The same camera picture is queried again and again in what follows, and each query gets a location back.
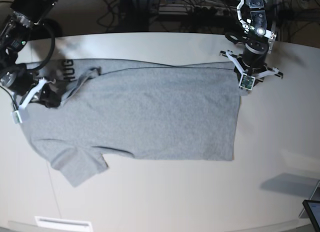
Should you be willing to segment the grey T-shirt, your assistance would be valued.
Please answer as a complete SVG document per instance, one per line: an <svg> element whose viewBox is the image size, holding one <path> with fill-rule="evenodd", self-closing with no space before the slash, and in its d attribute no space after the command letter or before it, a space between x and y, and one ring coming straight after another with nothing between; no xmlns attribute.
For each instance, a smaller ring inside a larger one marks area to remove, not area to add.
<svg viewBox="0 0 320 232"><path fill-rule="evenodd" d="M245 92L230 62L167 66L78 60L58 108L31 103L21 129L77 187L108 169L105 154L138 160L231 161Z"/></svg>

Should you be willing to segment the white label strip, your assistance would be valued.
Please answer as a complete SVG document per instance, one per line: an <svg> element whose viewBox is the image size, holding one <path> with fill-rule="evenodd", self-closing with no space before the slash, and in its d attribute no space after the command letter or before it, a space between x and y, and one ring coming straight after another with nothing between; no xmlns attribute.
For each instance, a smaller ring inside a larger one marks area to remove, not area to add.
<svg viewBox="0 0 320 232"><path fill-rule="evenodd" d="M41 223L42 224L54 223L54 224L79 225L79 226L92 227L92 223L90 221L59 219L59 218L51 218L51 217L43 217L43 216L35 216L34 218L38 226Z"/></svg>

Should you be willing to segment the black tablet screen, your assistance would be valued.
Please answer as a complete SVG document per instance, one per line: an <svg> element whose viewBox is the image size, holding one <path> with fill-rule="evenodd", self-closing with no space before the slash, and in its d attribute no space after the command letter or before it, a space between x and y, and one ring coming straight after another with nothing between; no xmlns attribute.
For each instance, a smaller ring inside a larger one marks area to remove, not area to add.
<svg viewBox="0 0 320 232"><path fill-rule="evenodd" d="M320 202L316 200L304 200L303 207L315 232L320 232Z"/></svg>

